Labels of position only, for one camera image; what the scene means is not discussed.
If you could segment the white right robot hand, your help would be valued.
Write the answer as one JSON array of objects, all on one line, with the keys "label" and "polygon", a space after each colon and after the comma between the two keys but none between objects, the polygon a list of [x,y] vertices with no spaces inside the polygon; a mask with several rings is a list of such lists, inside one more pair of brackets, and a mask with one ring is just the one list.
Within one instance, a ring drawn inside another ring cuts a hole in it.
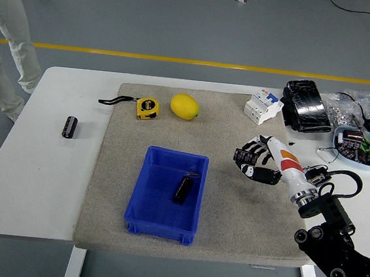
[{"label": "white right robot hand", "polygon": [[[260,155],[264,155],[262,166],[256,165]],[[275,162],[277,169],[265,168],[269,159]],[[291,202],[306,197],[317,197],[317,189],[305,177],[299,160],[286,145],[273,136],[257,136],[243,148],[235,150],[233,160],[240,170],[251,180],[271,184],[283,181],[288,187]]]}]

